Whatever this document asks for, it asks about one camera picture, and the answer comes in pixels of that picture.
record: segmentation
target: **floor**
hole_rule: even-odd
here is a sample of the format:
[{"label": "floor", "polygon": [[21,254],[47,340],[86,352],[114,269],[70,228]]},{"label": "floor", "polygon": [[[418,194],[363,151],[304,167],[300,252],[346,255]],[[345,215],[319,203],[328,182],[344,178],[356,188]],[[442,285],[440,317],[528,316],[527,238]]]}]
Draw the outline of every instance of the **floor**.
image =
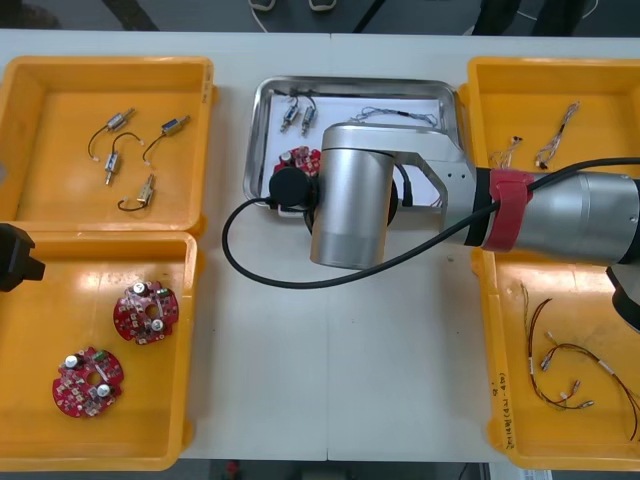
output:
[{"label": "floor", "polygon": [[[27,0],[53,12],[65,29],[121,30],[102,0]],[[269,13],[258,14],[270,32],[350,33],[374,0],[338,0],[330,13],[313,13],[307,0],[278,0]],[[163,31],[255,32],[246,0],[138,0]],[[535,16],[543,0],[522,0],[520,11]],[[638,0],[599,0],[576,35],[640,36]],[[475,22],[480,0],[386,0],[364,33],[461,35]],[[507,31],[527,35],[532,20],[518,15]]]},{"label": "floor", "polygon": [[[54,13],[71,30],[122,30],[102,0],[28,0]],[[374,0],[338,0],[331,13],[316,14],[307,0],[278,0],[276,8],[259,19],[270,32],[350,33]],[[246,0],[138,0],[163,31],[255,32],[260,27]],[[480,0],[387,0],[364,33],[461,35],[474,23]],[[542,0],[522,0],[520,10],[535,16]],[[576,35],[640,37],[639,0],[600,0],[598,8],[579,25]],[[509,35],[527,35],[533,22],[518,16]],[[2,474],[0,480],[217,480],[226,462],[180,460],[165,472],[155,473],[30,473]],[[293,480],[301,468],[341,468],[358,480],[421,480],[459,478],[462,464],[242,462],[244,480]],[[554,472],[557,480],[629,480],[640,473]],[[477,465],[462,479],[480,478]]]}]

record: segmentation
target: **silver robot arm segment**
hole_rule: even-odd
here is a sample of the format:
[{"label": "silver robot arm segment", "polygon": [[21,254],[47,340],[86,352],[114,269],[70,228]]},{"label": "silver robot arm segment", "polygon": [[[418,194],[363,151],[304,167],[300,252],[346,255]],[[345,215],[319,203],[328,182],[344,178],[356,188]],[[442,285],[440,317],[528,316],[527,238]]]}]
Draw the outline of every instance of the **silver robot arm segment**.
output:
[{"label": "silver robot arm segment", "polygon": [[[438,189],[441,230],[492,202],[490,170],[476,169],[443,133],[410,126],[334,125],[322,143],[313,262],[351,269],[382,262],[394,162],[419,167]],[[639,188],[640,182],[627,175],[580,172],[539,189],[527,204],[514,247],[563,261],[610,266],[614,306],[638,330]],[[449,241],[483,246],[494,217]]]}]

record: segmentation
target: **person's foot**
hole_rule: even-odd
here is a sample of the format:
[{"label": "person's foot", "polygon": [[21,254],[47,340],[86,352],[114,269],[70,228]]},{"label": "person's foot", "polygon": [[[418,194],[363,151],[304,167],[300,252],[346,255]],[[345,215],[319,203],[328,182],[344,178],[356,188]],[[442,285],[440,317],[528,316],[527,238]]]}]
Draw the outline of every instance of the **person's foot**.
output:
[{"label": "person's foot", "polygon": [[309,0],[309,6],[314,12],[326,12],[336,6],[338,0]]},{"label": "person's foot", "polygon": [[22,9],[13,15],[0,19],[0,28],[33,28],[39,30],[58,29],[58,18],[42,7],[23,5]]},{"label": "person's foot", "polygon": [[273,7],[275,7],[276,0],[249,0],[249,5],[251,5],[251,8],[253,8],[254,10],[268,12]]}]

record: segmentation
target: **table surface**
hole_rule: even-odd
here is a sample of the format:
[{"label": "table surface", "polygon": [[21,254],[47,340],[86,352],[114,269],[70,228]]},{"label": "table surface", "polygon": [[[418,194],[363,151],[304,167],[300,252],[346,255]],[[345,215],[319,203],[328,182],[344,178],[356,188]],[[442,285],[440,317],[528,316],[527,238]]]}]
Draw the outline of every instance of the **table surface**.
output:
[{"label": "table surface", "polygon": [[[338,288],[285,291],[225,262],[220,231],[244,200],[255,88],[275,75],[466,81],[477,55],[632,57],[637,39],[0,30],[0,68],[18,55],[203,55],[215,65],[200,241],[190,458],[495,462],[480,292],[470,250],[440,245]],[[433,219],[400,213],[386,257],[421,243]],[[312,264],[300,222],[251,208],[231,246],[251,270],[289,280],[343,272]]]}]

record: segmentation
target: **circuit board with components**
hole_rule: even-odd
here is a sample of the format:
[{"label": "circuit board with components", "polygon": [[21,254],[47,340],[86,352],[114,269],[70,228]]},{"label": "circuit board with components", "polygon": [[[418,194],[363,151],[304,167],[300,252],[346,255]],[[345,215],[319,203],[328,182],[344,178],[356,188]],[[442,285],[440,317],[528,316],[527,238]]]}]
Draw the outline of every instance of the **circuit board with components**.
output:
[{"label": "circuit board with components", "polygon": [[309,147],[294,148],[280,155],[280,162],[274,167],[273,173],[285,167],[296,167],[313,177],[320,173],[321,155],[319,150],[310,150]]},{"label": "circuit board with components", "polygon": [[125,340],[146,345],[171,335],[178,321],[178,300],[160,282],[139,282],[124,291],[113,309],[113,323]]},{"label": "circuit board with components", "polygon": [[95,417],[116,401],[124,372],[118,359],[93,347],[69,355],[53,381],[53,399],[70,417]]}]

